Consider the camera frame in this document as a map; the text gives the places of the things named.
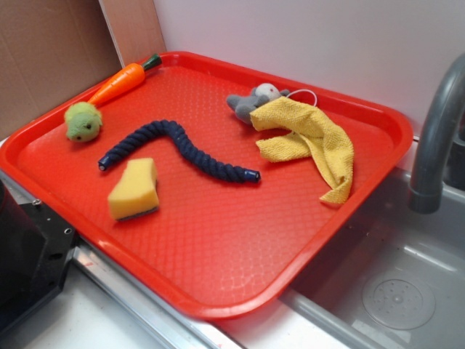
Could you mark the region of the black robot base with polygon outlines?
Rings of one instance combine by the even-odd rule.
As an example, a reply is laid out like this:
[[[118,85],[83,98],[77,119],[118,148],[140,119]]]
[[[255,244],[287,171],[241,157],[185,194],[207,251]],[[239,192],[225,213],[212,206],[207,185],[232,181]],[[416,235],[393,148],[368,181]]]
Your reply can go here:
[[[1,335],[61,293],[76,229],[41,201],[19,204],[1,184]]]

